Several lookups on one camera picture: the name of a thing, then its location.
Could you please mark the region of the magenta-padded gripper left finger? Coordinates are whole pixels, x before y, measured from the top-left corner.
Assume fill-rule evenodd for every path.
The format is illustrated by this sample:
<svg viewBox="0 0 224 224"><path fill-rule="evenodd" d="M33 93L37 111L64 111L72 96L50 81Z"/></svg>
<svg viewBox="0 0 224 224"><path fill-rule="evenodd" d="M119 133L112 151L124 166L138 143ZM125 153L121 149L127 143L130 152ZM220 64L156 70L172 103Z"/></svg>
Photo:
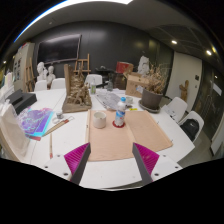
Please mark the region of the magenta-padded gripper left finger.
<svg viewBox="0 0 224 224"><path fill-rule="evenodd" d="M65 155L55 155L43 166L43 169L78 185L90 153L91 145L85 143Z"/></svg>

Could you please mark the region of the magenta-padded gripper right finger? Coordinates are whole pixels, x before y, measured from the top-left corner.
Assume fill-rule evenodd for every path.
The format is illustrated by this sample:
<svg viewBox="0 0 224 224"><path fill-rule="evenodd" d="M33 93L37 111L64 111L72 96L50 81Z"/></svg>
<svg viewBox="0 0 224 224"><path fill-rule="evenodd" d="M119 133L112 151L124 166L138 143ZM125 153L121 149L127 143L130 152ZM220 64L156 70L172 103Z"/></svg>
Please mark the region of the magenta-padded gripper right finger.
<svg viewBox="0 0 224 224"><path fill-rule="evenodd" d="M134 143L132 153L135 157L143 185L147 185L182 169L167 155L156 152Z"/></svg>

